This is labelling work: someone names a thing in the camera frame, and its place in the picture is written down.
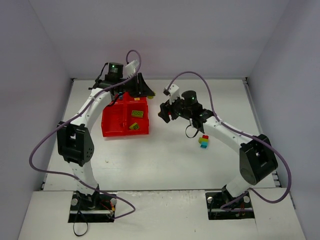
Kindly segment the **green curved lego piece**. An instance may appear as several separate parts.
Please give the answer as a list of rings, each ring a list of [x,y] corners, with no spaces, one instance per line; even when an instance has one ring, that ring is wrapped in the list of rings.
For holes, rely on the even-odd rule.
[[[155,96],[156,96],[156,94],[153,93],[153,95],[148,95],[147,98],[148,98],[148,99],[153,99]]]

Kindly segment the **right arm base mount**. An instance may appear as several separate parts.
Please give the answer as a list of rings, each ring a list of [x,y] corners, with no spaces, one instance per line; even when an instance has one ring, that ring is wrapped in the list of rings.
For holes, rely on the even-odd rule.
[[[226,202],[221,191],[205,193],[207,216],[210,221],[254,219],[255,213],[248,191],[233,203]]]

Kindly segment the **small green lego piece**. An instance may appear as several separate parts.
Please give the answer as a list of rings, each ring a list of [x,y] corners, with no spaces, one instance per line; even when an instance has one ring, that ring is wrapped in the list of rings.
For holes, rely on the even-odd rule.
[[[133,124],[131,124],[130,126],[129,126],[129,129],[130,130],[139,130],[140,129],[140,126],[139,126],[139,124],[137,123],[137,122],[134,122]]]

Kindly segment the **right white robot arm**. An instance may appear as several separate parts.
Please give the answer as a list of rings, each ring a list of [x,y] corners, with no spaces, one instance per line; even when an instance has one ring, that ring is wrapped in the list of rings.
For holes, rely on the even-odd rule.
[[[186,119],[191,127],[216,138],[239,155],[239,172],[222,189],[227,196],[240,196],[278,168],[274,152],[265,146],[270,144],[267,136],[260,134],[257,139],[252,139],[240,130],[228,129],[222,120],[215,118],[211,110],[203,108],[193,90],[185,91],[180,96],[179,89],[171,87],[163,93],[169,99],[160,105],[158,116],[166,123],[178,117]]]

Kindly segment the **green lego brick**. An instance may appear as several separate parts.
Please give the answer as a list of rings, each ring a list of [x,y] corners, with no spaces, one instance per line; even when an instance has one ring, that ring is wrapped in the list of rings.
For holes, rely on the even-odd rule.
[[[133,118],[143,118],[144,117],[144,111],[140,111],[140,110],[132,110],[131,111],[131,116]]]

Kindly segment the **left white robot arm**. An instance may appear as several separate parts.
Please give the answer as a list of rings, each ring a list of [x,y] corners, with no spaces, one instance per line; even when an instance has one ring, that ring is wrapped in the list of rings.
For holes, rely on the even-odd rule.
[[[88,201],[98,194],[97,183],[90,163],[94,154],[91,130],[104,108],[117,94],[127,93],[132,98],[153,97],[155,93],[148,87],[142,73],[138,72],[140,62],[133,60],[126,65],[111,62],[104,79],[98,77],[90,87],[90,94],[75,119],[68,124],[60,122],[57,131],[57,149],[73,174],[79,178],[76,191]]]

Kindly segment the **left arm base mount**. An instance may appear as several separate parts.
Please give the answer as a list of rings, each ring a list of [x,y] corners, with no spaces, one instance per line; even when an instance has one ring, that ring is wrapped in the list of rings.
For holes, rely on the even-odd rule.
[[[94,193],[91,200],[78,191],[72,193],[68,223],[113,223],[117,199],[115,194]]]

